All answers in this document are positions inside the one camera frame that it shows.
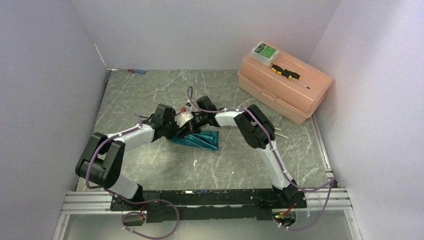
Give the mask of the teal cloth napkin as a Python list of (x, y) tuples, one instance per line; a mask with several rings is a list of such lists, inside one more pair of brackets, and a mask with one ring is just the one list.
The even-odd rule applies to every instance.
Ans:
[(184, 137), (173, 137), (170, 141), (178, 145), (216, 151), (219, 148), (219, 132), (201, 130), (199, 133), (191, 133)]

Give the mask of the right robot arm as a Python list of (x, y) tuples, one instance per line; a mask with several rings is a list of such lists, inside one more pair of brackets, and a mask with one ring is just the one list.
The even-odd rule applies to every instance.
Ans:
[(208, 96), (190, 103), (206, 113), (211, 124), (216, 127), (237, 127), (245, 142), (259, 152), (272, 182), (276, 203), (287, 208), (295, 201), (298, 189), (296, 182), (288, 173), (277, 148), (275, 127), (255, 104), (247, 108), (218, 110)]

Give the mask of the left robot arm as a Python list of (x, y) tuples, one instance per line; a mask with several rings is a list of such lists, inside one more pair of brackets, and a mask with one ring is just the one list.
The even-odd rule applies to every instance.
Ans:
[(179, 126), (171, 106), (159, 104), (149, 117), (138, 115), (138, 123), (116, 133), (93, 133), (75, 166), (75, 174), (85, 180), (88, 189), (103, 188), (123, 199), (131, 210), (144, 203), (143, 187), (122, 173), (124, 155), (162, 137), (172, 138)]

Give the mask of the blue red screwdriver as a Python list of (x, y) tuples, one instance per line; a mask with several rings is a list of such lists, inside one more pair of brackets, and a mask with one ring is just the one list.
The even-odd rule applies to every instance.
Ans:
[(119, 71), (126, 71), (126, 72), (133, 73), (133, 74), (142, 74), (142, 75), (146, 73), (145, 70), (133, 69), (133, 68), (128, 68), (128, 69), (118, 68), (117, 70), (119, 70)]

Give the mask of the pink plastic toolbox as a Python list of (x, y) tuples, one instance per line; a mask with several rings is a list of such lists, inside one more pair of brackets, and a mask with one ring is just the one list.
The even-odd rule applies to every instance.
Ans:
[(278, 57), (272, 64), (299, 74), (300, 82), (310, 89), (275, 73), (271, 65), (265, 66), (253, 59), (250, 56), (251, 51), (241, 61), (237, 72), (238, 85), (268, 107), (300, 125), (313, 115), (334, 78), (287, 52), (270, 46), (279, 50)]

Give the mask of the green white small box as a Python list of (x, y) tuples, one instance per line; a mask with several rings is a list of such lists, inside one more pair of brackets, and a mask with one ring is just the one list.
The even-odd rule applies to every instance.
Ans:
[(250, 57), (269, 67), (278, 57), (279, 50), (264, 42), (259, 42), (250, 52)]

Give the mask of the yellow black screwdriver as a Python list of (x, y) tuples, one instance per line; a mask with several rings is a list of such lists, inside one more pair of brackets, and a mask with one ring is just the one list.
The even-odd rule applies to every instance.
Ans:
[(305, 87), (305, 88), (307, 88), (307, 89), (310, 89), (310, 87), (309, 86), (307, 86), (306, 84), (304, 84), (304, 83), (302, 83), (300, 80), (301, 80), (301, 76), (298, 74), (298, 73), (296, 73), (296, 72), (293, 72), (293, 71), (290, 71), (290, 70), (287, 70), (286, 68), (282, 68), (282, 67), (280, 67), (280, 66), (278, 66), (278, 65), (276, 65), (276, 64), (271, 64), (271, 66), (270, 66), (270, 68), (276, 73), (276, 74), (279, 74), (279, 75), (281, 75), (281, 76), (284, 76), (284, 77), (286, 77), (287, 79), (289, 79), (289, 80), (293, 80), (293, 81), (295, 81), (296, 83), (298, 83), (298, 84), (300, 84), (300, 85), (302, 85), (303, 87)]

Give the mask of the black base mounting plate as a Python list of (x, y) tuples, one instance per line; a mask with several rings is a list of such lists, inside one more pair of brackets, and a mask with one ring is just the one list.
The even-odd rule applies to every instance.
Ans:
[(130, 205), (113, 197), (112, 212), (144, 210), (147, 223), (175, 220), (256, 219), (268, 221), (272, 212), (305, 209), (307, 200), (299, 191), (284, 200), (272, 188), (215, 189), (215, 190), (145, 190), (144, 204)]

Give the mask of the aluminium frame rail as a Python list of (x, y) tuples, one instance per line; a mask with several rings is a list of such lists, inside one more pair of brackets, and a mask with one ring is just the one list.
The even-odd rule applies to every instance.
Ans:
[[(334, 188), (309, 192), (305, 195), (306, 208), (298, 211), (351, 211), (353, 209), (348, 192), (345, 188)], [(112, 196), (104, 191), (68, 192), (61, 207), (61, 214), (123, 214), (128, 210), (112, 210)]]

